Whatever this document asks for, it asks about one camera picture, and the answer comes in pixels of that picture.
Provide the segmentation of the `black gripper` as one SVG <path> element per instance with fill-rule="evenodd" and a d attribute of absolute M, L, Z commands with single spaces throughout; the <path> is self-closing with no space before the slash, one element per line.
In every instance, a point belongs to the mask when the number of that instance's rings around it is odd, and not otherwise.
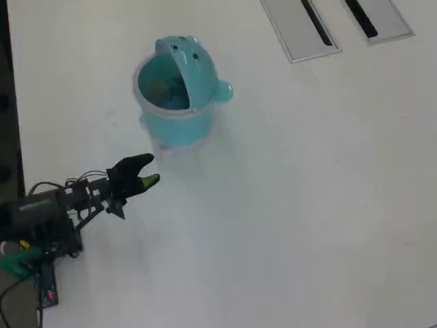
<path fill-rule="evenodd" d="M 160 174 L 140 177 L 140 171 L 154 160 L 150 153 L 123 158 L 107 170 L 107 177 L 88 184 L 91 195 L 97 197 L 105 210 L 122 210 L 127 199 L 148 191 L 160 181 Z"/>

